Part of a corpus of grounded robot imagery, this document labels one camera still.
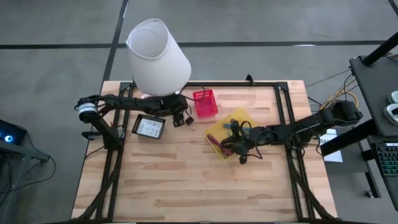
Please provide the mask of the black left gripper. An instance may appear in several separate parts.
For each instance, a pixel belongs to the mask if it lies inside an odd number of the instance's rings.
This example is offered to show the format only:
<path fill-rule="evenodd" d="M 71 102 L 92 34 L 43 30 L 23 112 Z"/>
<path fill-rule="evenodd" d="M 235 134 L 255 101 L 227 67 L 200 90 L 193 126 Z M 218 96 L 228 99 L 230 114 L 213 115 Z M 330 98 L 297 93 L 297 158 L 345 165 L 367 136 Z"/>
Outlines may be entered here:
<path fill-rule="evenodd" d="M 174 127 L 183 126 L 185 124 L 183 114 L 188 108 L 187 99 L 182 95 L 169 95 L 167 97 L 167 108 L 169 109 L 169 116 L 172 116 Z"/>

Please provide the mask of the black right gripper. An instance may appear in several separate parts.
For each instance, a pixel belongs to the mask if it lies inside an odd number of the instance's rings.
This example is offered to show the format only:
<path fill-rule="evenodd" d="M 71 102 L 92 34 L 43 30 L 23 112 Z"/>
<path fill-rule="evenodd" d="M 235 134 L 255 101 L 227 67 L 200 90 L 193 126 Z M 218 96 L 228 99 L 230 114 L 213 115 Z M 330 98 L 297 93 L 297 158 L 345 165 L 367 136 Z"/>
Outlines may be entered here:
<path fill-rule="evenodd" d="M 257 147 L 267 142 L 266 131 L 267 128 L 261 126 L 251 129 L 248 133 L 242 132 L 240 128 L 233 128 L 232 135 L 221 141 L 222 148 L 240 156 L 252 156 L 249 151 L 254 148 L 257 155 L 261 156 Z"/>

